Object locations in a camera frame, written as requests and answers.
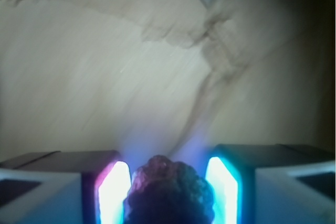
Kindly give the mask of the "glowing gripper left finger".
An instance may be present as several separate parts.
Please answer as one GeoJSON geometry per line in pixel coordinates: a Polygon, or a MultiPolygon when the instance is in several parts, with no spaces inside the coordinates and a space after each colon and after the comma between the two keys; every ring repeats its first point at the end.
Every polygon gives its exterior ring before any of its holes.
{"type": "Polygon", "coordinates": [[[1,162],[1,223],[123,223],[130,187],[117,151],[27,153],[1,162]]]}

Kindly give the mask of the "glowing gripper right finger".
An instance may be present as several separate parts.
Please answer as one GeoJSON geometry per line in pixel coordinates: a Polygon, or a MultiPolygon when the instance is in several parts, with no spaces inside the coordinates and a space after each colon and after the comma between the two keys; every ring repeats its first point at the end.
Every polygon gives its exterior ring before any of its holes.
{"type": "Polygon", "coordinates": [[[205,178],[214,223],[335,223],[335,155],[317,147],[219,144],[205,178]]]}

